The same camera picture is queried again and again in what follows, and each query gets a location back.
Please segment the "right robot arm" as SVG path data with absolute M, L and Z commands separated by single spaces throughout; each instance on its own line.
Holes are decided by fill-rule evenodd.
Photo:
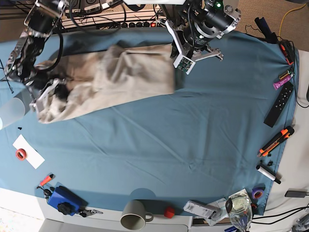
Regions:
M 52 74 L 63 53 L 63 36 L 59 22 L 69 5 L 67 0 L 37 0 L 27 15 L 23 30 L 14 50 L 4 67 L 2 81 L 22 83 L 32 98 L 30 108 L 36 112 L 44 110 L 50 93 L 67 93 L 66 79 Z M 35 66 L 36 58 L 42 53 L 45 43 L 55 32 L 59 36 L 58 56 L 51 66 Z

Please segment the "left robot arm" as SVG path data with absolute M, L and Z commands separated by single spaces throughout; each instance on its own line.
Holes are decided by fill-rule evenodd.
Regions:
M 184 23 L 165 21 L 173 37 L 173 66 L 189 74 L 198 61 L 212 57 L 223 60 L 220 49 L 211 48 L 210 42 L 236 29 L 241 19 L 238 5 L 238 0 L 187 0 L 178 5 Z

